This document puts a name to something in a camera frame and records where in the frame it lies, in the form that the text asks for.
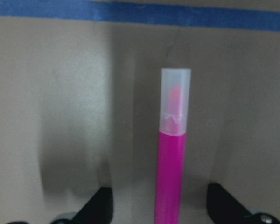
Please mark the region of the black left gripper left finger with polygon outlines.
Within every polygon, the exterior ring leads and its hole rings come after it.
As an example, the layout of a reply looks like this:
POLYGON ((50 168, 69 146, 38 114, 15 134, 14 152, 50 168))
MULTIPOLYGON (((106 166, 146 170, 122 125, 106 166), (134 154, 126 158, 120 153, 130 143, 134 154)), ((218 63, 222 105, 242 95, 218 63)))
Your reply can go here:
POLYGON ((101 187, 76 214, 76 224, 110 224, 113 219, 113 191, 101 187))

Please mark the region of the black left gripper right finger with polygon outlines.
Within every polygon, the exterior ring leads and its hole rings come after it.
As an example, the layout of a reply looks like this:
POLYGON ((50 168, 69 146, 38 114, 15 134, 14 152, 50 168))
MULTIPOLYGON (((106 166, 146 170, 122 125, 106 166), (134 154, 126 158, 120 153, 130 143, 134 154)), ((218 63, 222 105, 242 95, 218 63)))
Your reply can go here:
POLYGON ((206 207, 214 224, 242 224, 251 216, 251 212, 218 183, 208 184, 206 207))

